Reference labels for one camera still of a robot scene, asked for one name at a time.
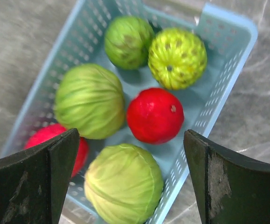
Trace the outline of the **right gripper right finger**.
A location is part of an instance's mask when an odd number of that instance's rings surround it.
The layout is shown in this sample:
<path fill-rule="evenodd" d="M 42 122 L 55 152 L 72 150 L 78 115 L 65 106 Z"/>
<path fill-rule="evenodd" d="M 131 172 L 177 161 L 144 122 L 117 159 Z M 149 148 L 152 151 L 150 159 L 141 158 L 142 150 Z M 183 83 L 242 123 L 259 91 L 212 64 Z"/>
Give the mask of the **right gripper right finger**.
<path fill-rule="evenodd" d="M 218 145 L 194 130 L 184 150 L 204 224 L 270 224 L 270 164 Z"/>

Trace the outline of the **small red apple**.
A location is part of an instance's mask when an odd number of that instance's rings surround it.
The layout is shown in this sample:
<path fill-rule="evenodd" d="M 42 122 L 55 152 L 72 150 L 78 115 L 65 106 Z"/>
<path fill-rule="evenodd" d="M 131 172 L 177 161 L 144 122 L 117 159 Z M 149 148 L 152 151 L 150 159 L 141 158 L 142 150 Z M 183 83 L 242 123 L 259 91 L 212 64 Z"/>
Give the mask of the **small red apple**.
<path fill-rule="evenodd" d="M 163 144 L 173 139 L 185 120 L 181 102 L 162 88 L 141 91 L 127 109 L 127 124 L 136 139 Z"/>

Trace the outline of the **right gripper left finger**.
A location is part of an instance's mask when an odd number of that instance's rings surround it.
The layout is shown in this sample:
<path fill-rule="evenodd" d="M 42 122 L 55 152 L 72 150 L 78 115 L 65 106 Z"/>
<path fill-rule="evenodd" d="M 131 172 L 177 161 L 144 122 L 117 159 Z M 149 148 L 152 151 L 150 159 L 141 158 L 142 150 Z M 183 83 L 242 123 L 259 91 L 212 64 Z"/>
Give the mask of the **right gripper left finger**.
<path fill-rule="evenodd" d="M 0 224 L 57 224 L 79 147 L 73 128 L 0 159 Z"/>

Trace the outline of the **red pomegranate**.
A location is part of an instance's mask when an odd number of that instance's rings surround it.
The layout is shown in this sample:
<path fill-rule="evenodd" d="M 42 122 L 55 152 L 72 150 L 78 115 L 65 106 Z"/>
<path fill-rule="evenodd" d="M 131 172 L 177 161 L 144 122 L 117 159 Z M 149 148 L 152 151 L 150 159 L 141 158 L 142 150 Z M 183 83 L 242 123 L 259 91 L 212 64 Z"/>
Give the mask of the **red pomegranate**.
<path fill-rule="evenodd" d="M 30 147 L 34 147 L 43 142 L 46 142 L 49 139 L 59 134 L 62 134 L 65 131 L 66 129 L 60 124 L 52 124 L 47 127 L 43 127 L 29 138 L 26 145 L 24 146 L 24 149 L 28 149 Z M 83 167 L 83 165 L 87 160 L 88 153 L 89 153 L 89 145 L 86 142 L 86 140 L 81 137 L 79 140 L 78 153 L 76 156 L 71 178 L 73 178 L 81 170 L 81 168 Z"/>

